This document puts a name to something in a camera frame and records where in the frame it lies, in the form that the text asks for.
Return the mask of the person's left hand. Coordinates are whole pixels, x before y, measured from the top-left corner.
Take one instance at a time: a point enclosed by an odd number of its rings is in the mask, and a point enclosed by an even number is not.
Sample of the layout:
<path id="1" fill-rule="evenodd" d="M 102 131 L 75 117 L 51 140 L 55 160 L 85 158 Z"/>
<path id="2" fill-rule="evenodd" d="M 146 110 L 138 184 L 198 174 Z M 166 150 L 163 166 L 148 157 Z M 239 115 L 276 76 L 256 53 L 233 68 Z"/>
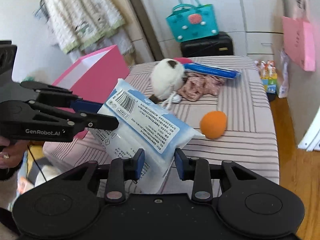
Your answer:
<path id="1" fill-rule="evenodd" d="M 9 139 L 1 137 L 1 146 L 4 146 L 1 150 L 1 169 L 16 167 L 23 159 L 28 144 L 29 141 L 25 140 L 18 140 L 15 144 L 11 144 Z"/>

